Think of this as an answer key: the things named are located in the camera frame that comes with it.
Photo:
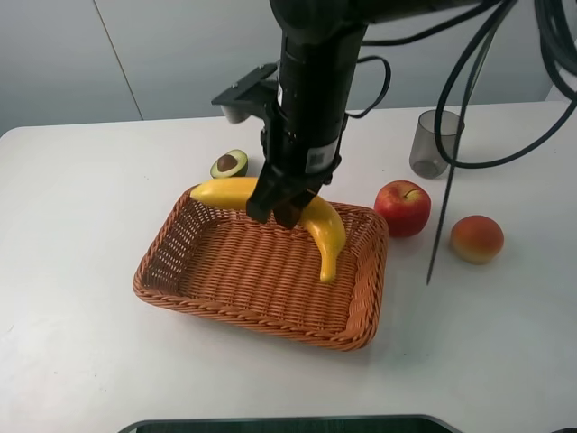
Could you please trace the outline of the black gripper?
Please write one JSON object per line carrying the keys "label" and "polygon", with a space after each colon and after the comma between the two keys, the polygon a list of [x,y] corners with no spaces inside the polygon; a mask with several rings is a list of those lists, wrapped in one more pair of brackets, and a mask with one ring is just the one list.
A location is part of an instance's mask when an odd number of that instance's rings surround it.
{"label": "black gripper", "polygon": [[246,203],[250,218],[266,223],[273,214],[285,228],[298,223],[342,160],[345,108],[334,101],[276,102],[261,133],[265,163]]}

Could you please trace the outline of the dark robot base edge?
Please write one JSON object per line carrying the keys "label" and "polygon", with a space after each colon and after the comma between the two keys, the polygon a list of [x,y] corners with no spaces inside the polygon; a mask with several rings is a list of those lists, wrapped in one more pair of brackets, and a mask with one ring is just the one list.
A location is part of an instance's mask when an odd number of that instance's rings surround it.
{"label": "dark robot base edge", "polygon": [[455,432],[427,415],[289,417],[243,419],[150,419],[123,432]]}

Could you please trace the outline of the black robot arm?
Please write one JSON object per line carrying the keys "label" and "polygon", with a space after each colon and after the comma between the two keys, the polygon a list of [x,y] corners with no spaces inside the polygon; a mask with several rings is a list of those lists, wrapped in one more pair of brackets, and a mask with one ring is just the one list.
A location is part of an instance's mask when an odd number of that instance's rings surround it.
{"label": "black robot arm", "polygon": [[252,114],[265,156],[246,212],[293,227],[339,165],[346,105],[369,25],[462,7],[462,1],[273,1],[282,30],[278,85]]}

